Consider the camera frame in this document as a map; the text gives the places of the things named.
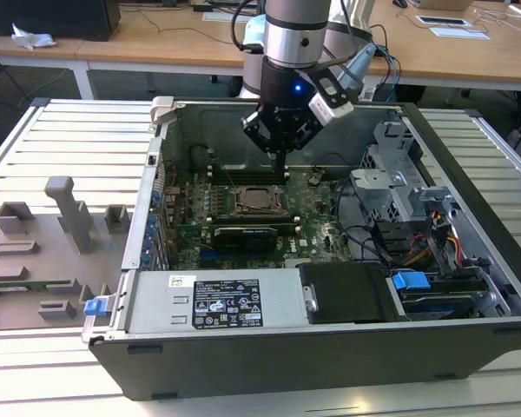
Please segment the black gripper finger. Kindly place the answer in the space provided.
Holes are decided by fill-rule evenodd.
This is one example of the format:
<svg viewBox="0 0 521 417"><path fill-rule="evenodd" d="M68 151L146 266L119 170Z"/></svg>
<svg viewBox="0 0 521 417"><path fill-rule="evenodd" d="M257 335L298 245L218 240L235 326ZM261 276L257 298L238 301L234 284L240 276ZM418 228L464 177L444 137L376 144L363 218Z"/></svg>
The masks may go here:
<svg viewBox="0 0 521 417"><path fill-rule="evenodd" d="M296 130L285 133L280 146L280 171L285 168L287 155L303 149L321 130L320 122L308 121Z"/></svg>
<svg viewBox="0 0 521 417"><path fill-rule="evenodd" d="M241 127L245 135L264 153L271 161L274 173L281 173L280 142L276 134L268 129L263 121L264 109L256 108L255 111L241 119Z"/></svg>

